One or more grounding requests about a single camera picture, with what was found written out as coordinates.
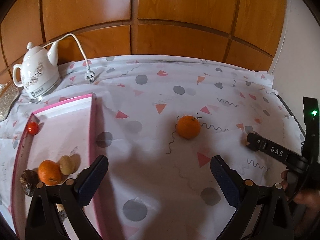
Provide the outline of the person's right hand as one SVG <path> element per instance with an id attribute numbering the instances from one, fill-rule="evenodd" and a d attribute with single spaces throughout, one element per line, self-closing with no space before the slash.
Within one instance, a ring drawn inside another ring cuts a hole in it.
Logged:
<path id="1" fill-rule="evenodd" d="M 305 205 L 308 211 L 319 213 L 319 190 L 302 190 L 293 198 L 296 204 Z"/>

